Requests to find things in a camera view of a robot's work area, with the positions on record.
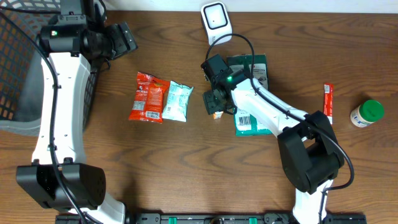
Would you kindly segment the orange tissue pack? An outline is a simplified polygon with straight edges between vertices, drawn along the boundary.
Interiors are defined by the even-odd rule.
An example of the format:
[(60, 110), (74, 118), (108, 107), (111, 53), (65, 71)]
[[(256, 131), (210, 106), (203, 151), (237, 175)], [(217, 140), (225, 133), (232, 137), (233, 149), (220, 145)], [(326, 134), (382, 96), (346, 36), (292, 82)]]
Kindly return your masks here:
[(213, 119), (221, 119), (222, 115), (223, 115), (223, 111), (216, 111), (213, 113)]

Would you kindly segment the mint green snack bag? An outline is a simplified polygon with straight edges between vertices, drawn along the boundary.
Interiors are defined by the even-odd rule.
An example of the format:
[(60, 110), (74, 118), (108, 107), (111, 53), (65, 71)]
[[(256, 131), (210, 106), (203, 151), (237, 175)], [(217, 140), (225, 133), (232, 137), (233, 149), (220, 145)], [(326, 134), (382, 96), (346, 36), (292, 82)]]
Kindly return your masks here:
[(170, 82), (166, 106), (162, 112), (163, 119), (187, 121), (187, 106), (193, 87)]

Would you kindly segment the green white glove pack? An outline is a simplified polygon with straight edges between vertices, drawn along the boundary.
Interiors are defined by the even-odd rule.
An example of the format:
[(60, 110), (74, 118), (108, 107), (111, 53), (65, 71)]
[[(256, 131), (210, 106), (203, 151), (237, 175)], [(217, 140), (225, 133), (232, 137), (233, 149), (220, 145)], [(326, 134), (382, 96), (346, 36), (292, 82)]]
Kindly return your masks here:
[[(245, 65), (251, 67), (251, 55), (235, 55), (227, 58), (227, 65), (235, 72), (244, 68)], [(265, 54), (256, 54), (254, 56), (254, 77), (265, 88), (269, 87), (267, 74), (267, 58)], [(237, 109), (234, 115), (234, 125), (237, 136), (258, 136), (269, 135), (272, 132), (254, 116), (247, 111)]]

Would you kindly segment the red snack bag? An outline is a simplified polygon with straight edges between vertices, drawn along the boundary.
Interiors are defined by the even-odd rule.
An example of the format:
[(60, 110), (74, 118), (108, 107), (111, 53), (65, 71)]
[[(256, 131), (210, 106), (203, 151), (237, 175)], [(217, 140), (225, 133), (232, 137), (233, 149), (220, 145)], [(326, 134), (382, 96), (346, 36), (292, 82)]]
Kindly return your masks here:
[(162, 123), (163, 99), (170, 82), (138, 72), (137, 89), (129, 115), (130, 121)]

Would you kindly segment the red snack stick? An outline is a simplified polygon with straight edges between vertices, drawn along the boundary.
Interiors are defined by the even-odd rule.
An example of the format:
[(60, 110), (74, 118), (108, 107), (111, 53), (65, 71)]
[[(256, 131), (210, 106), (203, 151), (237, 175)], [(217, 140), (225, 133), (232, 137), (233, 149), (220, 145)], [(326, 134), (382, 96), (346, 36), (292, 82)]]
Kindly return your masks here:
[(323, 86), (324, 86), (323, 114), (326, 115), (330, 124), (333, 124), (333, 84), (325, 83)]

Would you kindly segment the green lidded jar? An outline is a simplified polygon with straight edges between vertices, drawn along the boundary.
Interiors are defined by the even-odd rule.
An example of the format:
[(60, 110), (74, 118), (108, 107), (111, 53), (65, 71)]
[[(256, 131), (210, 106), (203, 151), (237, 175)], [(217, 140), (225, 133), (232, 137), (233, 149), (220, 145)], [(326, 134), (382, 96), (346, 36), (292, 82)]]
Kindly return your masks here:
[(367, 100), (355, 108), (349, 117), (355, 126), (365, 128), (384, 117), (384, 107), (376, 100)]

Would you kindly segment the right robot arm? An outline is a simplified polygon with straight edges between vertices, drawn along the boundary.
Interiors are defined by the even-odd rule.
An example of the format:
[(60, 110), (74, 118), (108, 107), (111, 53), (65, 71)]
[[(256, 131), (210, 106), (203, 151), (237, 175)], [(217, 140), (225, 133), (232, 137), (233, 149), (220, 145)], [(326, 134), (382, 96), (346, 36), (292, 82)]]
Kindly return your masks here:
[(205, 79), (211, 85), (203, 96), (208, 113), (246, 111), (277, 138), (282, 168), (296, 189), (295, 221), (321, 223), (326, 218), (327, 195), (337, 190), (333, 180), (340, 168), (352, 165), (326, 115), (288, 105), (247, 72), (222, 71), (206, 74)]

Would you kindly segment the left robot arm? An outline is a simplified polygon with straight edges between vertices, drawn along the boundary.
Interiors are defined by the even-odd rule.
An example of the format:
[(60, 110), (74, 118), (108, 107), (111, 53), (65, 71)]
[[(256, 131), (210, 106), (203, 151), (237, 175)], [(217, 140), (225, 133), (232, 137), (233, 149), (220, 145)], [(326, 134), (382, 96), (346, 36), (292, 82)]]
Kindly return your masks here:
[(40, 132), (30, 165), (17, 168), (17, 183), (65, 222), (133, 223), (127, 206), (108, 193), (104, 170), (87, 164), (83, 145), (89, 78), (102, 64), (136, 49), (130, 28), (102, 22), (49, 25), (36, 47), (44, 75)]

